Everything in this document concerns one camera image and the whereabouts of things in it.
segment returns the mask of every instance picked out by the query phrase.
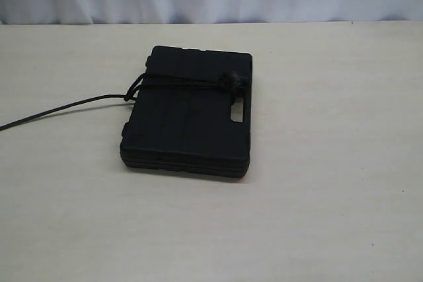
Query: black plastic case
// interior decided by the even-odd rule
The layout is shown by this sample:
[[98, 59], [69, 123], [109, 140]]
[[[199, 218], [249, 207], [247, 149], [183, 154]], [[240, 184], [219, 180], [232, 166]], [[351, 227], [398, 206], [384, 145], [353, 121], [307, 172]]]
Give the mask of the black plastic case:
[[[243, 122], [231, 120], [233, 96], [219, 90], [171, 89], [163, 79], [144, 78], [120, 155], [129, 167], [243, 177], [250, 163], [252, 56], [247, 53], [186, 50], [156, 46], [147, 74], [218, 82], [234, 74], [246, 85]], [[154, 89], [143, 85], [154, 84]]]

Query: black cord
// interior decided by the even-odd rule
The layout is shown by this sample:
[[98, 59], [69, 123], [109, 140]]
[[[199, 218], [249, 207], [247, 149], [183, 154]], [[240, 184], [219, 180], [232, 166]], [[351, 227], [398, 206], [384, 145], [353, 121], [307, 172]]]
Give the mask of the black cord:
[[[157, 84], [140, 84], [140, 82], [146, 78], [152, 79], [168, 79], [171, 80], [167, 83], [157, 83]], [[57, 108], [53, 108], [50, 110], [46, 110], [45, 112], [40, 112], [39, 114], [35, 114], [15, 122], [8, 123], [6, 125], [0, 126], [0, 131], [16, 127], [17, 125], [22, 125], [26, 122], [30, 122], [32, 120], [38, 119], [40, 117], [53, 114], [54, 112], [59, 112], [61, 110], [68, 109], [70, 107], [79, 106], [82, 104], [86, 104], [88, 102], [95, 102], [96, 100], [108, 99], [108, 98], [123, 98], [126, 102], [129, 100], [137, 100], [135, 96], [136, 92], [139, 91], [141, 88], [169, 88], [169, 89], [189, 89], [189, 90], [219, 90], [221, 92], [227, 92], [231, 94], [232, 103], [235, 101], [235, 95], [239, 89], [245, 86], [245, 83], [242, 79], [236, 74], [222, 74], [220, 76], [218, 82], [212, 81], [205, 81], [199, 79], [190, 79], [187, 77], [177, 77], [172, 75], [161, 75], [161, 74], [149, 74], [144, 73], [141, 74], [135, 82], [131, 85], [125, 95], [122, 94], [108, 94], [108, 95], [101, 95], [97, 97], [92, 97], [84, 100], [80, 100], [78, 102], [73, 102], [71, 104], [67, 104], [65, 106], [60, 106]]]
[[68, 109], [70, 107], [75, 107], [75, 106], [79, 106], [79, 105], [82, 105], [82, 104], [86, 104], [88, 102], [95, 102], [97, 100], [108, 99], [108, 98], [125, 98], [125, 96], [126, 95], [122, 95], [122, 94], [109, 94], [109, 95], [101, 95], [101, 96], [97, 96], [97, 97], [92, 97], [92, 98], [80, 100], [78, 102], [73, 102], [73, 103], [65, 105], [65, 106], [60, 106], [60, 107], [57, 107], [57, 108], [46, 110], [45, 112], [40, 112], [39, 114], [35, 114], [35, 115], [32, 115], [32, 116], [17, 120], [15, 122], [11, 122], [11, 123], [8, 123], [6, 125], [2, 125], [2, 126], [0, 126], [0, 131], [6, 130], [6, 129], [9, 129], [9, 128], [12, 128], [12, 127], [16, 127], [17, 125], [22, 125], [26, 122], [30, 122], [30, 121], [38, 119], [42, 116], [47, 116], [47, 115], [53, 114], [54, 112], [59, 112], [61, 110], [65, 110], [65, 109]]

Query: white table surface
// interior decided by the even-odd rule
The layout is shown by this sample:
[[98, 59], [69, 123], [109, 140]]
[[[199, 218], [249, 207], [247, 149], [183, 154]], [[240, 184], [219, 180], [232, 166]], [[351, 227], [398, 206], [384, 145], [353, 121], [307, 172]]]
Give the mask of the white table surface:
[[119, 100], [0, 132], [1, 281], [423, 280], [423, 22], [0, 26], [0, 124], [157, 44], [253, 55], [248, 174], [128, 170]]

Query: table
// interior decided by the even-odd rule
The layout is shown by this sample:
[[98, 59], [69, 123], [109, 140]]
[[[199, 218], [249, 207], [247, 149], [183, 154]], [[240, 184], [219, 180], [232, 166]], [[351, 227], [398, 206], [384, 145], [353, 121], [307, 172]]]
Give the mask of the table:
[[120, 100], [3, 131], [2, 281], [423, 281], [423, 22], [0, 26], [0, 124], [159, 44], [253, 55], [249, 173], [128, 170]]

